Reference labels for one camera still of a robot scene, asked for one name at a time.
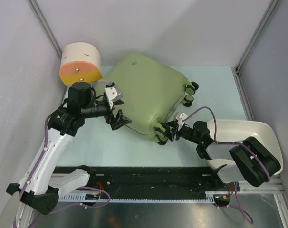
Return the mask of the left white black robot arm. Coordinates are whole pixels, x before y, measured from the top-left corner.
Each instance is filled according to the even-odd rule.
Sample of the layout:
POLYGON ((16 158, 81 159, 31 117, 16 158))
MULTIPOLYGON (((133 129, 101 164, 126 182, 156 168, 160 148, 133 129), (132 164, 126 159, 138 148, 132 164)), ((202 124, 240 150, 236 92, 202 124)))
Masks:
POLYGON ((101 95, 96 95, 94 84, 75 82, 68 88, 67 98, 61 106, 47 117, 44 126, 44 141, 24 177, 8 185, 6 192, 20 193, 20 201, 47 215, 56 207, 58 200, 76 189, 93 189, 97 184, 95 171, 85 165, 76 167, 58 182, 51 182, 52 173, 65 148, 75 137, 87 118, 103 117, 112 130, 131 123, 122 110, 113 114, 115 105, 122 105, 123 93, 118 85, 105 81, 101 95))

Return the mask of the green hard shell suitcase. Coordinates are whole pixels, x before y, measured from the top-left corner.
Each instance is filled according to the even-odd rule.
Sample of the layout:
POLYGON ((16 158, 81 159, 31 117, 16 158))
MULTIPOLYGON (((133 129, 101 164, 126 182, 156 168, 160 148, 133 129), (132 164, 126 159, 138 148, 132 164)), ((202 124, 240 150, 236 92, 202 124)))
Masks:
POLYGON ((161 123, 166 123, 179 104, 190 107, 199 85, 179 71, 141 53, 125 55, 102 76, 123 93, 124 104, 116 106, 131 119, 126 127, 139 136, 165 145, 161 123))

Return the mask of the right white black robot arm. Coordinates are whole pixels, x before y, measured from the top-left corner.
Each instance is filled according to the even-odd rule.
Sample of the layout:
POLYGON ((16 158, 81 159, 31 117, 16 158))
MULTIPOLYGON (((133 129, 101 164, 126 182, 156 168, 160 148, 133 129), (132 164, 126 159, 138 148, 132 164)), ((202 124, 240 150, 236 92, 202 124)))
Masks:
POLYGON ((283 170, 278 139, 266 123, 218 119, 196 121, 192 127, 177 121, 163 126, 171 141, 183 138, 197 145, 198 156, 217 174, 211 178, 215 190, 240 181, 259 187, 283 170))

